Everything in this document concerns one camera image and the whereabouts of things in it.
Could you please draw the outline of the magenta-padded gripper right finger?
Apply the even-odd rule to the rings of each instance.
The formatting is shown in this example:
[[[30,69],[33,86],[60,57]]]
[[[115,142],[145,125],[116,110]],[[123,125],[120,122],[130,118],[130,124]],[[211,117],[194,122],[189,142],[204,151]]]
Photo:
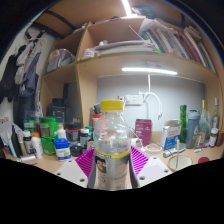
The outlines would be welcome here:
[[[131,147],[129,172],[133,189],[146,186],[172,173],[159,157],[147,157],[134,147]]]

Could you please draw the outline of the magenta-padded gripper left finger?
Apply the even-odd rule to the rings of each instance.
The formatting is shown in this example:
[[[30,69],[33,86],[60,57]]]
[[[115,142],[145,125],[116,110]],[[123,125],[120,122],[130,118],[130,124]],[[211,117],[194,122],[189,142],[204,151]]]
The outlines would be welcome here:
[[[55,173],[84,188],[94,188],[96,180],[96,167],[94,166],[94,149],[91,148],[77,159],[67,160]]]

